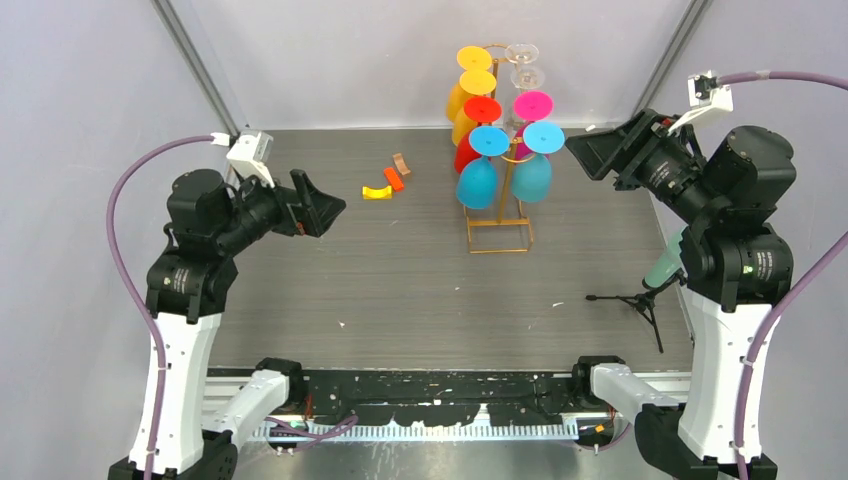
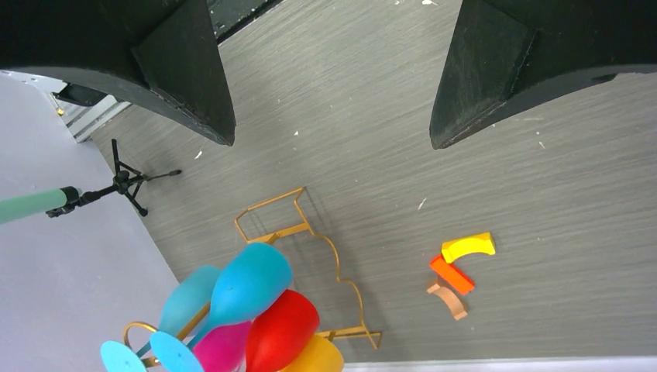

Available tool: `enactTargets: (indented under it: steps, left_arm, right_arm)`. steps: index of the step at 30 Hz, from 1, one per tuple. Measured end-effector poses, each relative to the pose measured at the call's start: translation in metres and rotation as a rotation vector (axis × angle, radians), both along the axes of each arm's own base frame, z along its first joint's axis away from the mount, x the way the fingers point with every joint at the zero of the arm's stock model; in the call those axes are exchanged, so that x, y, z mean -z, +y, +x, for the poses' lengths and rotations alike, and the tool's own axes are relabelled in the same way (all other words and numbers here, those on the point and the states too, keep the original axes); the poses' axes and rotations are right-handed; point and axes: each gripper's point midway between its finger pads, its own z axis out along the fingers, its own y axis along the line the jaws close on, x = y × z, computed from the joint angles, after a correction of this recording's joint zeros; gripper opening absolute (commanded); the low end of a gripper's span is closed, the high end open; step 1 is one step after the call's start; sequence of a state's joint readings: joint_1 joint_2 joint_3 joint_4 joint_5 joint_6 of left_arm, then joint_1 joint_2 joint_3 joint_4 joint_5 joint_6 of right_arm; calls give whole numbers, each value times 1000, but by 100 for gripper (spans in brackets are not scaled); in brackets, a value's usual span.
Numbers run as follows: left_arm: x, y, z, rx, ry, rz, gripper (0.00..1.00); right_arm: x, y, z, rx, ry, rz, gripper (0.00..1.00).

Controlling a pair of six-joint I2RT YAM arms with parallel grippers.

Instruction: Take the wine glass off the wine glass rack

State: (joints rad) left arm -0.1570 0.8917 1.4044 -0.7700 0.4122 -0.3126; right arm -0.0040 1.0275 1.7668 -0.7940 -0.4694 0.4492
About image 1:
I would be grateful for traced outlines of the blue wine glass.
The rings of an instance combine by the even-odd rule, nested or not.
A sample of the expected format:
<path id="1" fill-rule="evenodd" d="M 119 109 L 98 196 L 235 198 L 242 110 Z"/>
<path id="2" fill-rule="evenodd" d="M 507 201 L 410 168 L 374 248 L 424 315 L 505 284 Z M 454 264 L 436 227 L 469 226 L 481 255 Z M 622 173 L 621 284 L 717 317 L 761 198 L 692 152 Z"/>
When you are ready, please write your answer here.
<path id="1" fill-rule="evenodd" d="M 523 127 L 520 138 L 512 193 L 522 202 L 538 203 L 547 197 L 553 179 L 548 156 L 564 146 L 565 134 L 554 123 L 537 121 Z"/>
<path id="2" fill-rule="evenodd" d="M 458 201 L 468 209 L 487 209 L 495 200 L 498 174 L 491 162 L 510 146 L 508 135 L 495 126 L 479 126 L 468 136 L 476 157 L 461 171 L 456 187 Z"/>

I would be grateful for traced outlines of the yellow wine glass front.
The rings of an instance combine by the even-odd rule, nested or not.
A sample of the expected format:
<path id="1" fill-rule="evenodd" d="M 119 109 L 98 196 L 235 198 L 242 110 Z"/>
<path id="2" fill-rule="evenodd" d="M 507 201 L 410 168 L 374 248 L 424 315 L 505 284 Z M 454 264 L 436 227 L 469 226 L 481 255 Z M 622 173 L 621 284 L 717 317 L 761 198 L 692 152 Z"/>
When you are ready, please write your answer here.
<path id="1" fill-rule="evenodd" d="M 497 85 L 496 77 L 488 70 L 466 70 L 453 86 L 446 105 L 446 117 L 452 122 L 451 140 L 458 146 L 461 139 L 477 126 L 465 113 L 468 100 L 489 95 Z"/>

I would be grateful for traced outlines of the yellow wine glass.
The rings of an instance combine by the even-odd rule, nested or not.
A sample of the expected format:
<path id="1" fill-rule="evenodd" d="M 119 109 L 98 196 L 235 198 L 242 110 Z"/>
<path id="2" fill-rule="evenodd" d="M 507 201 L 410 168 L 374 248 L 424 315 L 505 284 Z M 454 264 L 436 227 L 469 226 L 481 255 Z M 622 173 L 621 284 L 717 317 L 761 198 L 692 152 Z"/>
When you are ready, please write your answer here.
<path id="1" fill-rule="evenodd" d="M 461 139 L 477 126 L 465 113 L 468 100 L 489 95 L 497 85 L 496 77 L 488 70 L 466 70 L 453 86 L 446 105 L 446 117 L 452 122 L 451 140 L 458 146 Z"/>
<path id="2" fill-rule="evenodd" d="M 490 53 L 479 46 L 461 48 L 456 54 L 456 60 L 463 70 L 462 73 L 466 70 L 488 70 L 491 72 L 490 69 L 493 66 L 493 58 Z"/>

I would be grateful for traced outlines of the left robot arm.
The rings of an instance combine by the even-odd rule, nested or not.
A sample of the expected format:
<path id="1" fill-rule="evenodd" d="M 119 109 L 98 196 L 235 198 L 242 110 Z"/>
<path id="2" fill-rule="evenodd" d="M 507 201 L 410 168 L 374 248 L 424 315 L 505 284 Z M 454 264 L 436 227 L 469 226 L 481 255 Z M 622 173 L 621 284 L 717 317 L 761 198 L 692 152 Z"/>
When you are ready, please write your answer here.
<path id="1" fill-rule="evenodd" d="M 317 189 L 304 171 L 290 176 L 291 187 L 255 176 L 234 187 L 209 169 L 174 181 L 168 243 L 148 271 L 141 308 L 154 326 L 142 421 L 110 478 L 229 479 L 241 447 L 275 409 L 293 414 L 305 405 L 302 366 L 265 358 L 223 407 L 202 412 L 236 256 L 269 233 L 321 237 L 345 210 L 344 200 Z"/>

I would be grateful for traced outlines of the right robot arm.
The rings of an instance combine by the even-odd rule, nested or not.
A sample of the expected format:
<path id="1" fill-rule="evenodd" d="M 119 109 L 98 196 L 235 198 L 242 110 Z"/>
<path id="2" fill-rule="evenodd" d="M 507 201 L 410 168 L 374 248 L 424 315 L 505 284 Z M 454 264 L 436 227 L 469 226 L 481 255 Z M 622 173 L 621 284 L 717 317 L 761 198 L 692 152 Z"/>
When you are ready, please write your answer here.
<path id="1" fill-rule="evenodd" d="M 618 190 L 643 187 L 685 224 L 670 248 L 696 316 L 685 401 L 659 392 L 613 356 L 584 356 L 571 397 L 584 410 L 603 403 L 632 426 L 642 458 L 677 479 L 773 479 L 778 468 L 759 442 L 768 330 L 793 272 L 790 246 L 769 223 L 792 185 L 793 148 L 760 126 L 733 128 L 711 156 L 692 125 L 646 109 L 621 126 L 569 138 L 587 175 L 616 176 Z"/>

